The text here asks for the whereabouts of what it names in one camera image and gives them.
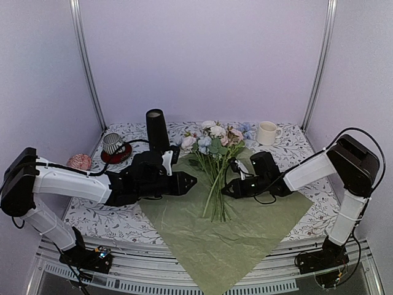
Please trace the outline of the peach paper flower bouquet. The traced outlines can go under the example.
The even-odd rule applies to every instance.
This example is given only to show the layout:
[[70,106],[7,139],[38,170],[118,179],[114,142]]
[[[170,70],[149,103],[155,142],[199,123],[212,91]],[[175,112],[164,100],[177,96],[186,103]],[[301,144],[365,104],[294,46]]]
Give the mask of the peach paper flower bouquet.
[[230,218],[222,188],[231,159],[235,158],[251,139],[251,125],[242,123],[234,127],[218,121],[201,123],[198,132],[185,130],[181,139],[181,150],[193,154],[190,164],[206,173],[210,182],[209,194],[204,205],[203,216],[211,210],[211,221],[225,222]]

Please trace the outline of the green and peach wrapping paper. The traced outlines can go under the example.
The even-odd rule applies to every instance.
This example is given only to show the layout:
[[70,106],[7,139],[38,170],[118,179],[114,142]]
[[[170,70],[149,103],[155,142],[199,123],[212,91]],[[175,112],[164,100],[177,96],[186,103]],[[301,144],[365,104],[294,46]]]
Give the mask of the green and peach wrapping paper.
[[278,246],[313,203],[299,192],[265,206],[253,198],[225,197],[230,217],[212,221],[212,210],[204,209],[210,182],[190,159],[174,167],[198,180],[186,195],[141,200],[139,206],[199,289],[223,294]]

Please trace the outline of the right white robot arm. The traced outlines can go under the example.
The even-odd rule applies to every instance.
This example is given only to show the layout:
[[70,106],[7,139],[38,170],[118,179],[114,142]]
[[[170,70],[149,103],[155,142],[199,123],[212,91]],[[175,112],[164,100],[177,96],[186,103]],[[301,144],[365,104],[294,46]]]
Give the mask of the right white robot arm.
[[286,197],[307,185],[336,176],[343,186],[343,198],[336,221],[327,237],[328,246],[317,255],[323,268],[330,268],[341,258],[344,246],[355,226],[363,218],[372,193],[386,171],[383,156],[377,156],[354,137],[343,132],[323,150],[300,163],[280,171],[269,152],[250,156],[254,174],[249,175],[242,162],[231,160],[230,166],[239,178],[225,183],[221,192],[234,199],[256,197],[267,192]]

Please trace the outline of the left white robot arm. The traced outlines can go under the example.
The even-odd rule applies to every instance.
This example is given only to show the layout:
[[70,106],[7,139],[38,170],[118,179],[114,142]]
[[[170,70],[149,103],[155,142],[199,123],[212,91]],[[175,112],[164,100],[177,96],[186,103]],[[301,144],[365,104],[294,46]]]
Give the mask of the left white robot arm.
[[90,172],[49,162],[38,157],[35,148],[28,147],[4,173],[1,209],[31,224],[59,249],[67,251],[77,266],[85,267],[91,262],[91,253],[84,248],[81,234],[60,221],[38,194],[78,197],[110,207],[163,195],[182,196],[197,183],[197,178],[173,171],[172,157],[172,151],[145,151],[136,154],[131,165],[118,173]]

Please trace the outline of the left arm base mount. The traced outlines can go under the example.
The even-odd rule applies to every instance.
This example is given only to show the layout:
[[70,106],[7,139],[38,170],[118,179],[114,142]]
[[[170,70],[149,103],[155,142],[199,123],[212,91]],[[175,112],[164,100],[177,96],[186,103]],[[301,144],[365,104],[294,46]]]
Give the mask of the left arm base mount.
[[71,249],[62,251],[59,261],[74,266],[78,270],[84,269],[108,274],[113,261],[110,249],[103,246],[93,250],[87,249],[80,231],[75,227],[72,229],[76,236],[76,244]]

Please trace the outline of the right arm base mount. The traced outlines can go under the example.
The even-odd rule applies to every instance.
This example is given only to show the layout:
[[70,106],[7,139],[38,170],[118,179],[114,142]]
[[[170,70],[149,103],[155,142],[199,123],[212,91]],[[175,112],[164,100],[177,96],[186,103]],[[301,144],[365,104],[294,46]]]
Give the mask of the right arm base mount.
[[334,268],[315,276],[316,283],[324,288],[335,288],[339,285],[348,268],[348,254],[344,245],[338,246],[326,238],[322,248],[314,252],[302,251],[294,259],[295,266],[301,274],[315,273]]

